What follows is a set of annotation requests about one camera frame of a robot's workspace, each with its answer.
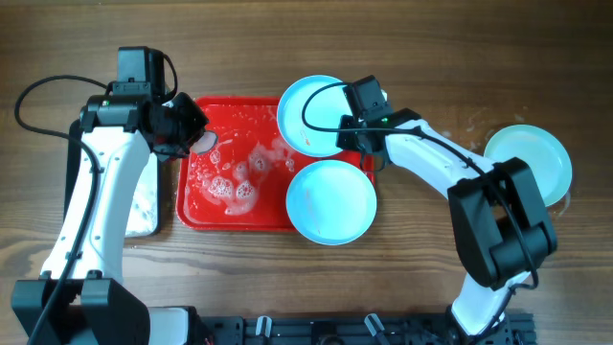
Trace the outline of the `pink sponge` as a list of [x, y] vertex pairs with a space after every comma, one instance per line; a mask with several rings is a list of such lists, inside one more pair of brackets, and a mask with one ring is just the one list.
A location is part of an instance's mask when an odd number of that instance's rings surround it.
[[217, 144], [218, 136], [213, 131], [205, 131], [191, 146], [191, 152], [201, 155], [212, 150]]

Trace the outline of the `pale green plate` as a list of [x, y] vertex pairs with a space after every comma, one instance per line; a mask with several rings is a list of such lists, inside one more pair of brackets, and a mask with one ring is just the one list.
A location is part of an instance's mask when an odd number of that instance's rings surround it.
[[513, 157], [526, 162], [546, 206], [561, 201], [570, 190], [570, 156], [553, 134], [540, 127], [513, 125], [497, 131], [488, 140], [484, 156], [497, 162]]

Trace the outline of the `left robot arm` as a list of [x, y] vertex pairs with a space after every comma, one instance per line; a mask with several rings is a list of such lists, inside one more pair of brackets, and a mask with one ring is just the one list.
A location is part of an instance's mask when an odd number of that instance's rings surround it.
[[125, 229], [152, 154], [185, 157], [208, 120], [185, 93], [93, 96], [81, 111], [79, 172], [59, 238], [11, 306], [32, 344], [201, 344], [193, 307], [149, 308], [123, 285]]

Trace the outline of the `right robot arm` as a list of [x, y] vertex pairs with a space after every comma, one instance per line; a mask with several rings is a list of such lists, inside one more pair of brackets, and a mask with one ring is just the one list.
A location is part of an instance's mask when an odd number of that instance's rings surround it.
[[516, 157], [494, 162], [443, 137], [413, 110], [394, 111], [373, 76], [338, 85], [350, 109], [338, 147], [380, 155], [447, 199], [466, 271], [450, 313], [467, 341], [484, 339], [501, 326], [519, 289], [537, 288], [537, 270], [557, 249], [531, 168]]

